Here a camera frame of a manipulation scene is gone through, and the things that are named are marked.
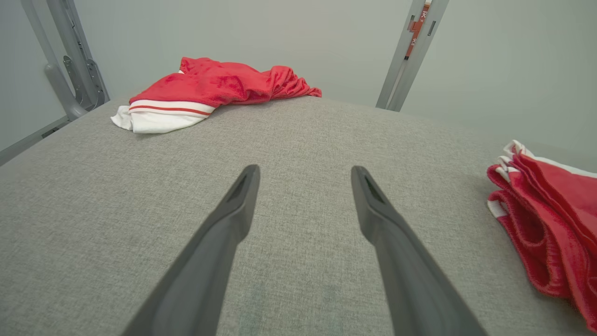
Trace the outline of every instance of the metal bracket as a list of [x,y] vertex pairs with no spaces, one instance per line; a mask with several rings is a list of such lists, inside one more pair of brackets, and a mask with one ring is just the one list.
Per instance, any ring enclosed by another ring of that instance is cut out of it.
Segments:
[[104,83],[101,80],[101,76],[99,71],[97,70],[97,63],[92,59],[87,59],[87,70],[89,70],[89,75],[91,76],[91,82],[96,87],[97,90],[97,101],[96,104],[89,109],[92,109],[104,104],[106,102],[106,93],[104,92]]
[[75,100],[77,103],[81,104],[84,109],[90,111],[88,108],[91,105],[91,101],[87,92],[83,89],[83,83],[81,82],[81,77],[76,73],[76,69],[73,66],[73,62],[68,56],[64,56],[64,67],[66,68],[66,72],[69,74],[70,82],[73,84],[73,88],[75,88]]
[[60,71],[58,60],[56,59],[56,55],[52,50],[50,41],[45,34],[44,27],[39,21],[35,7],[33,7],[32,0],[21,0],[21,4],[25,10],[27,18],[29,19],[29,23],[31,23],[31,28],[33,28],[33,32],[39,41],[39,45],[44,52],[45,58],[48,60],[48,64],[44,69],[45,75],[50,81],[50,85],[52,85],[56,96],[58,96],[58,100],[62,104],[66,116],[70,121],[75,120],[87,113],[87,111],[77,101],[75,101],[75,98],[73,97],[73,94],[66,83],[66,79]]

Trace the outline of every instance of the red fleece fabric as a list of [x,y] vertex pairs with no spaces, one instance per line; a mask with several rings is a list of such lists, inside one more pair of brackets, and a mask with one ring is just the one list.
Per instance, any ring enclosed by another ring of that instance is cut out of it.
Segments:
[[309,87],[304,78],[299,78],[287,66],[274,66],[269,71],[259,72],[241,63],[183,57],[180,70],[184,73],[167,75],[131,98],[130,104],[147,99],[196,102],[217,108],[300,96],[321,97],[320,89]]
[[503,166],[489,167],[489,179],[503,189],[489,201],[500,202],[504,213],[496,218],[530,282],[570,299],[597,332],[597,177],[549,161],[518,152],[507,163],[509,181],[498,172]]

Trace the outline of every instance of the crumpled red cloth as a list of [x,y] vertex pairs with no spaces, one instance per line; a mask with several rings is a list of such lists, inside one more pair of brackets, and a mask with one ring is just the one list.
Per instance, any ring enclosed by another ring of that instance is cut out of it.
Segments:
[[162,78],[131,98],[129,103],[133,105],[143,99],[182,101],[217,108],[300,96],[321,97],[321,90],[309,87],[304,78],[299,78],[287,66],[274,66],[271,70],[259,72],[241,63],[183,57],[179,73]]
[[572,301],[597,333],[597,174],[536,157],[513,140],[487,175],[488,207],[538,291]]
[[120,106],[112,121],[134,133],[168,133],[203,121],[222,105],[265,103],[300,96],[321,97],[287,66],[259,72],[241,63],[183,57],[167,75]]

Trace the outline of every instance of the white stripe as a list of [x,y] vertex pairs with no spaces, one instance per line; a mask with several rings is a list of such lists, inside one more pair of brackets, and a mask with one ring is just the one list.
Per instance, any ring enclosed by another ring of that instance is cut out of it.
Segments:
[[500,174],[500,175],[501,175],[501,177],[502,177],[504,180],[506,180],[508,183],[511,183],[511,182],[510,182],[510,176],[508,176],[508,173],[507,173],[507,172],[504,170],[504,168],[502,168],[502,167],[498,167],[498,168],[496,168],[496,172],[497,172],[498,174]]
[[201,112],[212,113],[216,108],[210,105],[198,103],[198,102],[187,102],[183,100],[165,101],[165,100],[150,100],[141,99],[133,102],[130,108],[140,105],[155,106],[157,108],[186,108],[195,109]]
[[553,160],[550,160],[548,158],[544,158],[544,157],[533,157],[533,159],[537,160],[537,161],[541,161],[541,162],[545,162],[545,163],[549,163],[552,166],[556,166],[556,167],[560,167],[572,174],[576,174],[576,175],[581,175],[581,176],[587,176],[589,178],[594,178],[597,179],[597,174],[596,173],[591,173],[591,172],[587,172],[585,170],[582,169],[578,169],[575,167],[571,167],[571,166],[566,166],[565,164],[561,164],[558,162],[555,162]]
[[512,160],[509,157],[502,155],[497,158],[497,162],[502,168],[507,170],[509,163],[512,162]]
[[205,118],[199,114],[193,115],[166,115],[153,112],[131,113],[133,133],[168,133],[192,126]]
[[487,208],[495,218],[504,217],[508,215],[508,211],[504,210],[501,206],[500,201],[487,201]]
[[[512,153],[511,152],[511,148],[513,146],[515,147],[516,153]],[[516,140],[510,141],[510,143],[506,147],[504,147],[504,151],[506,152],[506,154],[508,155],[509,158],[512,158],[513,154],[524,154],[524,155],[526,155],[526,156],[528,156],[530,158],[533,158],[533,159],[535,159],[537,161],[545,162],[547,164],[551,164],[552,166],[556,166],[556,167],[562,168],[562,169],[566,170],[569,173],[572,173],[572,174],[575,174],[575,175],[587,176],[589,178],[597,179],[597,173],[591,173],[591,172],[587,172],[587,171],[582,170],[582,169],[578,169],[578,168],[575,168],[575,167],[567,166],[566,164],[562,164],[562,163],[550,160],[548,158],[537,157],[531,151],[529,151],[528,148],[525,147],[525,145],[521,144],[520,142],[518,142]]]
[[155,108],[136,108],[132,111],[129,111],[130,114],[138,113],[138,112],[154,112],[159,114],[171,114],[171,115],[192,115],[193,117],[200,117],[200,118],[207,118],[209,115],[189,112],[189,111],[170,111],[170,110],[163,110],[163,109],[155,109]]

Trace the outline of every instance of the metal frame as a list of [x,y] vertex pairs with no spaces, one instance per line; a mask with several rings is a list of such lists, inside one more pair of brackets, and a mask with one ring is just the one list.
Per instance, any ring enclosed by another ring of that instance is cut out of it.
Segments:
[[[435,36],[435,32],[438,30],[439,23],[448,6],[448,1],[449,0],[432,1],[431,6],[429,7],[429,12],[427,13],[427,19],[421,27],[421,34],[419,34],[417,38],[417,43],[408,60],[405,60],[404,56],[407,53],[408,46],[413,37],[413,32],[409,30],[410,23],[412,22],[411,18],[412,16],[418,18],[425,5],[424,0],[413,0],[411,9],[408,12],[407,22],[404,25],[404,30],[402,31],[392,63],[390,64],[390,69],[387,72],[386,80],[381,88],[381,93],[376,104],[377,108],[389,109],[396,112],[399,112],[402,108],[404,100],[406,100],[408,95],[408,91],[417,76],[417,72],[421,68],[425,54],[431,45],[433,36]],[[401,76],[398,77],[403,63],[404,70]]]
[[47,125],[43,129],[38,130],[37,132],[29,135],[28,137],[22,139],[21,141],[11,145],[8,148],[3,149],[0,151],[0,166],[9,162],[10,160],[14,159],[17,155],[21,154],[23,151],[28,149],[29,147],[33,146],[34,144],[38,143],[39,141],[44,139],[44,134],[53,130],[54,128],[62,128],[68,124],[67,116],[64,116],[55,122]]
[[91,52],[73,0],[47,0],[66,53],[63,63],[75,89],[73,96],[54,54],[32,0],[21,0],[39,45],[48,60],[44,71],[69,120],[75,120],[109,100],[106,87]]

